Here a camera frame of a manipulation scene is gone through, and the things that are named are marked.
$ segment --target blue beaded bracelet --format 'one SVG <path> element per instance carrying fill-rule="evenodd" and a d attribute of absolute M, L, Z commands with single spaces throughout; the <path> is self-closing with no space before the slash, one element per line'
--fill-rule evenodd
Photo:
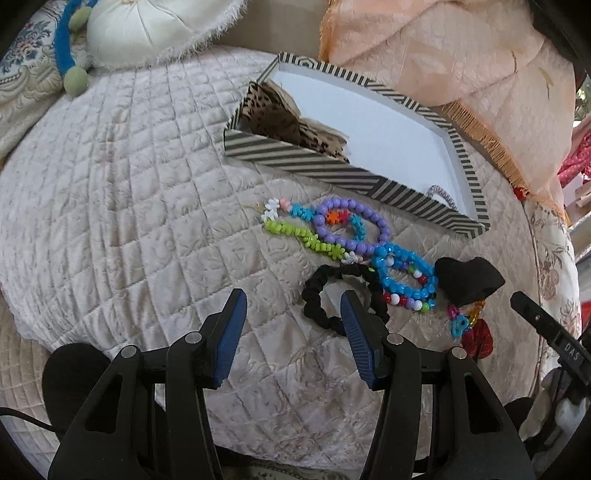
<path fill-rule="evenodd" d="M 435 307 L 438 283 L 434 267 L 415 252 L 405 250 L 399 245 L 387 243 L 375 249 L 372 265 L 379 274 L 380 282 L 386 292 L 393 297 L 393 304 L 400 304 L 416 311 L 426 312 Z M 403 285 L 388 276 L 388 268 L 410 273 L 421 284 L 421 288 Z"/>

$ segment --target fringe trim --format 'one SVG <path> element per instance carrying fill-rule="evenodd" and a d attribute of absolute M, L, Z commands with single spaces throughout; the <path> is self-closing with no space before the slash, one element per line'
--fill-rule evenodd
<path fill-rule="evenodd" d="M 519 187 L 527 198 L 548 206 L 562 221 L 567 222 L 564 206 L 559 206 L 556 202 L 530 191 L 509 150 L 461 99 L 439 106 L 437 110 L 456 124 L 470 140 L 478 143 L 486 151 L 494 165 L 499 168 L 513 187 Z"/>
<path fill-rule="evenodd" d="M 327 2 L 328 8 L 320 22 L 320 51 L 318 52 L 320 61 L 329 61 L 330 49 L 335 37 L 336 10 L 340 0 L 327 0 Z"/>

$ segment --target striped box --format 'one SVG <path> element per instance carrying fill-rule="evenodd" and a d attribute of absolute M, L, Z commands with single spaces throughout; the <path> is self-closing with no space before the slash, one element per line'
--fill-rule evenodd
<path fill-rule="evenodd" d="M 290 53 L 280 53 L 260 75 L 257 82 L 261 83 L 269 78 L 280 62 L 319 70 L 323 73 L 356 83 L 386 98 L 392 99 L 446 131 L 466 175 L 478 220 L 451 209 L 447 205 L 421 192 L 417 192 L 402 183 L 376 175 L 368 170 L 354 167 L 306 148 L 243 132 L 238 127 L 242 104 L 238 106 L 236 113 L 224 130 L 224 150 L 228 156 L 279 168 L 290 173 L 322 180 L 347 190 L 353 190 L 356 193 L 412 213 L 419 218 L 429 220 L 470 238 L 475 238 L 490 228 L 491 224 L 488 211 L 476 171 L 466 154 L 460 135 L 449 121 L 411 98 L 358 73 L 330 63 L 317 61 L 309 57 L 300 57 Z"/>

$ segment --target floral patterned fabric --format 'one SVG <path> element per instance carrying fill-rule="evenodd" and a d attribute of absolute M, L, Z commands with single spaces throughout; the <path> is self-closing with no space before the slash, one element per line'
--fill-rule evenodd
<path fill-rule="evenodd" d="M 540 296 L 536 300 L 575 338 L 581 334 L 581 308 L 574 249 L 566 224 L 548 207 L 524 202 L 538 266 Z M 540 339 L 538 379 L 558 366 L 558 355 Z"/>
<path fill-rule="evenodd" d="M 44 39 L 50 37 L 49 21 L 41 20 L 37 23 L 26 24 L 4 58 L 0 60 L 2 73 L 10 73 L 13 67 L 20 66 L 26 61 L 35 60 L 40 55 Z"/>
<path fill-rule="evenodd" d="M 53 38 L 66 0 L 50 0 L 27 22 L 0 60 L 0 158 L 18 144 L 63 90 Z M 76 64 L 88 68 L 86 33 L 72 36 Z"/>

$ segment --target pink fabric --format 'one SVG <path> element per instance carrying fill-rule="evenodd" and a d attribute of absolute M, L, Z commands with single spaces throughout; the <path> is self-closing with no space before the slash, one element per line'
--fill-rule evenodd
<path fill-rule="evenodd" d="M 556 172 L 573 133 L 573 65 L 524 0 L 331 0 L 320 59 L 425 106 L 458 102 L 507 153 L 514 187 L 563 211 Z M 464 127 L 470 134 L 470 119 Z"/>
<path fill-rule="evenodd" d="M 591 128 L 585 133 L 575 152 L 568 156 L 560 166 L 558 179 L 562 188 L 566 187 L 579 173 L 591 173 Z"/>

